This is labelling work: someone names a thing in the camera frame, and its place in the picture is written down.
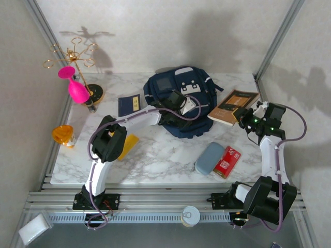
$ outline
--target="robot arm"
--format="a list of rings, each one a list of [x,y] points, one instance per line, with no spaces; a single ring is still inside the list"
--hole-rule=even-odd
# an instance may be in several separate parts
[[[183,120],[178,115],[194,109],[196,104],[190,96],[184,96],[179,91],[173,91],[167,99],[157,101],[133,114],[115,119],[108,115],[101,121],[95,136],[91,138],[93,159],[89,177],[80,193],[84,201],[83,206],[92,207],[91,197],[96,206],[104,200],[105,182],[108,171],[122,153],[125,139],[131,133],[152,125],[175,124],[177,127],[186,127],[190,120]]]
[[[104,192],[108,171],[113,161],[121,155],[125,138],[141,128],[156,125],[160,122],[161,113],[155,110],[156,108],[154,106],[148,105],[138,112],[119,118],[119,121],[124,120],[124,122],[115,124],[108,129],[106,128],[102,133],[96,136],[92,143],[92,151],[94,156],[98,158],[96,162],[93,162],[96,163],[92,177],[92,194],[94,196],[98,196]],[[129,117],[132,115],[137,115],[137,117],[129,120]],[[111,116],[106,116],[100,126],[114,120],[115,119]],[[92,168],[93,167],[90,169],[88,180],[85,184],[85,188],[88,192]]]
[[[262,175],[253,187],[236,182],[227,192],[228,200],[239,200],[245,214],[278,224],[280,221],[279,199],[268,197],[275,192],[279,197],[282,188],[282,218],[285,218],[295,198],[296,187],[289,185],[284,165],[285,132],[280,128],[281,117],[286,108],[272,103],[258,103],[258,109],[237,109],[233,115],[247,134],[254,132],[262,153]]]

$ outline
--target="red box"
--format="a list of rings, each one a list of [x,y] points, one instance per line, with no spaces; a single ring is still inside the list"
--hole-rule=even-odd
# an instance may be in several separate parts
[[[240,152],[228,146],[213,171],[226,179],[241,156]]]

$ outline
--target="gray floor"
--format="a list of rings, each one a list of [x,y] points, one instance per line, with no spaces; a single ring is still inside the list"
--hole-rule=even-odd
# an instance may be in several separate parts
[[[234,230],[228,223],[200,223],[193,228],[182,224],[110,224],[98,231],[88,231],[83,224],[56,224],[28,247],[270,248],[273,242],[283,248],[303,247],[292,213],[288,214],[283,229],[277,234],[262,225]]]

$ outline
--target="small blue booklet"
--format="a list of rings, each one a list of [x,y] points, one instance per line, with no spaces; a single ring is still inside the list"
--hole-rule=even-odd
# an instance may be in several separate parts
[[[118,116],[125,116],[139,111],[140,107],[140,95],[134,95],[130,97],[120,97],[118,99]]]

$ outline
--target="white marble table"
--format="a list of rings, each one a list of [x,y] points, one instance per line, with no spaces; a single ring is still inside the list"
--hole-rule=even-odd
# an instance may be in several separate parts
[[[61,146],[52,174],[51,184],[83,184],[88,178],[91,160],[87,155],[87,141],[105,115],[117,117],[118,97],[141,95],[146,106],[143,85],[153,74],[85,74],[89,83],[97,83],[106,91],[96,113],[84,106],[73,104],[68,124],[74,128],[77,143],[73,148]],[[224,88],[218,92],[220,102],[233,88],[256,91],[252,74],[210,74],[214,82]],[[162,126],[151,126],[135,133],[140,138],[136,146],[120,162],[115,161],[109,171],[107,183],[215,183],[254,182],[261,174],[261,152],[250,142],[246,132],[214,122],[212,129],[200,137],[178,139]],[[194,161],[210,142],[224,148],[230,145],[242,153],[227,180],[213,172],[204,176],[192,171]]]

